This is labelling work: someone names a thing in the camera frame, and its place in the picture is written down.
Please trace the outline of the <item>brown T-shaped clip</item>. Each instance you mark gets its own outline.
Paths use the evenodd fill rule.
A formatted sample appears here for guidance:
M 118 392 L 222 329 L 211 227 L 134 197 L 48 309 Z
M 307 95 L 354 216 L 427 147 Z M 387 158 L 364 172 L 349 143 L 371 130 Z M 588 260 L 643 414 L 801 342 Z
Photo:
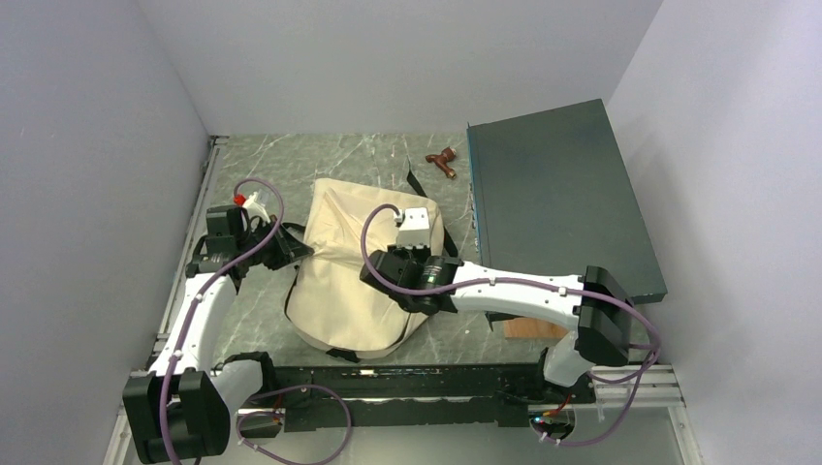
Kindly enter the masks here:
M 448 179 L 455 179 L 457 177 L 457 173 L 450 166 L 450 163 L 453 162 L 456 157 L 457 154 L 455 150 L 451 146 L 447 146 L 438 154 L 426 155 L 425 160 L 430 164 L 434 164 L 441 171 L 443 171 Z

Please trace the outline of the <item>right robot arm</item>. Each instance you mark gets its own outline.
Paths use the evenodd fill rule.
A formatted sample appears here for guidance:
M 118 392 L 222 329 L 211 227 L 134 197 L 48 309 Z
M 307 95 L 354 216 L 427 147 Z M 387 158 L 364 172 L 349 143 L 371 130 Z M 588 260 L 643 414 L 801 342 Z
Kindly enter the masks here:
M 392 247 L 365 257 L 360 279 L 407 313 L 499 314 L 564 328 L 533 379 L 536 393 L 547 402 L 560 400 L 591 368 L 629 361 L 631 302 L 598 266 L 582 275 L 537 276 L 452 257 L 420 259 Z

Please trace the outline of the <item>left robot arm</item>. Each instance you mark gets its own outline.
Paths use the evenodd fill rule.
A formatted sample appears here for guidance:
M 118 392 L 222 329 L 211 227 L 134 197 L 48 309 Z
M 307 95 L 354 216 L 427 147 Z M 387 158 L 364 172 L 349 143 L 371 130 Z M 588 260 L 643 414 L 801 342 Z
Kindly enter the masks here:
M 123 389 L 143 464 L 222 454 L 240 407 L 247 400 L 267 406 L 279 390 L 270 356 L 229 356 L 213 374 L 213 352 L 251 267 L 278 270 L 312 255 L 312 248 L 292 234 L 303 227 L 278 226 L 263 208 L 237 205 L 210 208 L 205 224 L 185 266 L 184 297 L 169 338 L 146 374 L 129 379 Z

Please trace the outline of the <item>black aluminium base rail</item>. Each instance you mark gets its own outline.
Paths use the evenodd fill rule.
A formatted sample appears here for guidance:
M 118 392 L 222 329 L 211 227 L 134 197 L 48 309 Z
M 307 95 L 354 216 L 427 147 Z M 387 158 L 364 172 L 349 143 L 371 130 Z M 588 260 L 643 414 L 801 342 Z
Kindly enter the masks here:
M 533 363 L 266 367 L 263 385 L 241 394 L 230 415 L 279 414 L 289 432 L 326 427 L 545 423 L 572 430 L 578 409 L 599 417 L 623 407 L 683 406 L 672 370 L 654 366 L 641 380 L 608 384 L 583 376 L 572 387 L 541 380 Z

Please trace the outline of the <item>dark network switch box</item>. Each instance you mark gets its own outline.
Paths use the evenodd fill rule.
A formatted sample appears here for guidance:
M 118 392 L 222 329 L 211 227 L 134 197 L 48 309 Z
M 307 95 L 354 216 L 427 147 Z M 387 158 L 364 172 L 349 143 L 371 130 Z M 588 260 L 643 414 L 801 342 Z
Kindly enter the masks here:
M 636 304 L 668 293 L 605 104 L 466 130 L 479 260 L 536 275 L 607 269 Z

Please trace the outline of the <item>wooden board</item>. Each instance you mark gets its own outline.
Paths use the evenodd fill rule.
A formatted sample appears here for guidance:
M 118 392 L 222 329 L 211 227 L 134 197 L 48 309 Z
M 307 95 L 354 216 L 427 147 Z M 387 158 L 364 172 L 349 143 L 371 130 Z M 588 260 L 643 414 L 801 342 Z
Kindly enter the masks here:
M 568 330 L 546 321 L 516 318 L 503 323 L 504 334 L 508 339 L 546 339 L 559 340 Z

